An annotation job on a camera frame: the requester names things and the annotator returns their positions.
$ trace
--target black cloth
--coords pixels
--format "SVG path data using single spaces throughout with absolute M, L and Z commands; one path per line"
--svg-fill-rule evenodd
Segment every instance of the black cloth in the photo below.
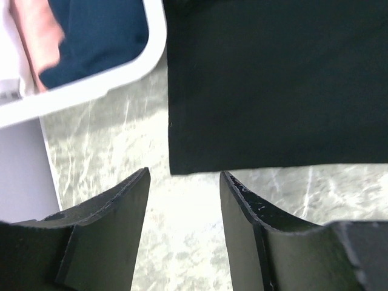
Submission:
M 142 0 L 49 0 L 65 38 L 60 61 L 39 78 L 49 89 L 135 59 L 149 32 Z
M 388 162 L 388 1 L 164 3 L 171 174 Z

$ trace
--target marble surface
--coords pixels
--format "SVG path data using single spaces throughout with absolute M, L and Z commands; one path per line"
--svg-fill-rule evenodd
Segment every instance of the marble surface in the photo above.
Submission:
M 167 61 L 146 78 L 44 118 L 55 182 L 66 209 L 141 167 L 152 185 L 133 291 L 231 290 L 219 174 L 169 174 Z M 387 165 L 232 172 L 278 207 L 316 223 L 388 218 Z

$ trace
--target navy blue cloth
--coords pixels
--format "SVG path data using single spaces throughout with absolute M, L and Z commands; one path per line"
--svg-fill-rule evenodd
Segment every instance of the navy blue cloth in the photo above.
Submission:
M 52 89 L 135 59 L 149 32 L 142 0 L 49 0 L 65 38 L 39 78 Z

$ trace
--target black plastic part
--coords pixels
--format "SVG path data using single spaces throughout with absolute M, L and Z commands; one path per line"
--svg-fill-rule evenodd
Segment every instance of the black plastic part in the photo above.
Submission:
M 227 172 L 220 194 L 234 291 L 388 290 L 388 222 L 312 224 Z
M 0 222 L 0 290 L 130 290 L 149 187 L 141 169 L 42 221 Z

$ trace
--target fabric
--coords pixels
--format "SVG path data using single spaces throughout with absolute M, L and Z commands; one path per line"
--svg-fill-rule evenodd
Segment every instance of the fabric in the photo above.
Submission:
M 64 34 L 47 0 L 11 0 L 11 12 L 24 41 L 35 83 L 40 92 L 47 88 L 38 75 L 59 62 L 58 44 Z
M 34 93 L 35 85 L 18 29 L 10 14 L 10 1 L 0 0 L 0 96 Z
M 135 59 L 148 41 L 142 0 L 50 0 L 65 39 L 60 62 L 40 79 L 55 88 Z
M 164 3 L 171 174 L 388 162 L 388 1 Z

